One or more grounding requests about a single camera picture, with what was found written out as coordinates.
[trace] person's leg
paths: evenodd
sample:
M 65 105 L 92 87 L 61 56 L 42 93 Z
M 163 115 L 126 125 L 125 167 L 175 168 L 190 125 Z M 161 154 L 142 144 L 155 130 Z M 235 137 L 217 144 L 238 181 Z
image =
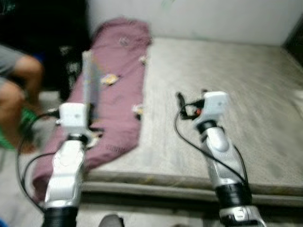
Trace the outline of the person's leg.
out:
M 21 139 L 18 129 L 24 100 L 20 87 L 0 77 L 0 127 L 5 138 L 14 147 L 18 146 Z M 30 153 L 34 150 L 33 145 L 26 143 L 22 152 Z
M 41 106 L 39 104 L 39 92 L 43 78 L 44 68 L 42 64 L 35 58 L 25 55 L 17 60 L 11 76 L 23 79 L 25 82 L 25 90 L 28 94 L 27 107 L 36 114 L 41 114 Z

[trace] mattress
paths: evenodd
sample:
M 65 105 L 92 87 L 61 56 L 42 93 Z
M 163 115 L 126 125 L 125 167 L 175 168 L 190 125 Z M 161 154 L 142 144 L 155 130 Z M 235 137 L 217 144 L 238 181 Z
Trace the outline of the mattress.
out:
M 144 81 L 140 145 L 91 170 L 85 192 L 215 201 L 206 160 L 177 137 L 175 93 L 229 93 L 220 121 L 242 153 L 256 204 L 303 206 L 303 120 L 291 101 L 303 71 L 279 47 L 154 38 Z M 179 127 L 191 141 L 191 121 Z

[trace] gray mattress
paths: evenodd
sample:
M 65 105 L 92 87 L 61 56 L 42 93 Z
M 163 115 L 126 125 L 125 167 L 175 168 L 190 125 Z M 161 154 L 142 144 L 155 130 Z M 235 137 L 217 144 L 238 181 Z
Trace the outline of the gray mattress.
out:
M 303 71 L 279 47 L 155 38 L 149 48 L 140 145 L 92 170 L 86 192 L 216 200 L 204 157 L 177 137 L 175 93 L 230 94 L 221 121 L 245 160 L 254 202 L 303 206 L 303 120 L 292 102 Z M 199 143 L 191 121 L 183 134 Z

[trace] person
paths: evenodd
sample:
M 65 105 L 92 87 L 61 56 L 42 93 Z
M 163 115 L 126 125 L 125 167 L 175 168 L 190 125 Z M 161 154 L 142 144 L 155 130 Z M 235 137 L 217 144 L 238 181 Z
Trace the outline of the person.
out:
M 0 128 L 5 138 L 17 147 L 21 134 L 19 124 L 24 107 L 37 115 L 42 113 L 39 92 L 43 78 L 42 64 L 27 54 L 0 44 Z M 13 82 L 19 79 L 23 87 Z M 23 153 L 31 153 L 34 145 L 26 142 Z

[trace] crumpled purple fabric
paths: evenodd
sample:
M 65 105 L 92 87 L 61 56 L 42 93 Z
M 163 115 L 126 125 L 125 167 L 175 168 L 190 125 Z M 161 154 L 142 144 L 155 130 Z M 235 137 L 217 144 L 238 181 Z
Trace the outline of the crumpled purple fabric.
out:
M 102 87 L 98 113 L 100 121 L 92 127 L 103 128 L 105 133 L 98 144 L 86 153 L 86 170 L 123 155 L 134 149 L 139 141 L 141 123 L 135 118 L 132 106 L 143 102 L 144 65 L 139 58 L 147 54 L 151 43 L 148 25 L 137 20 L 117 18 L 104 23 L 96 32 L 92 50 L 98 66 L 104 73 L 119 75 L 119 80 Z M 79 76 L 69 102 L 82 102 L 82 75 Z M 49 139 L 44 153 L 52 153 L 65 140 L 58 127 Z M 47 156 L 37 162 L 33 186 L 35 199 L 44 200 L 52 174 L 52 158 Z

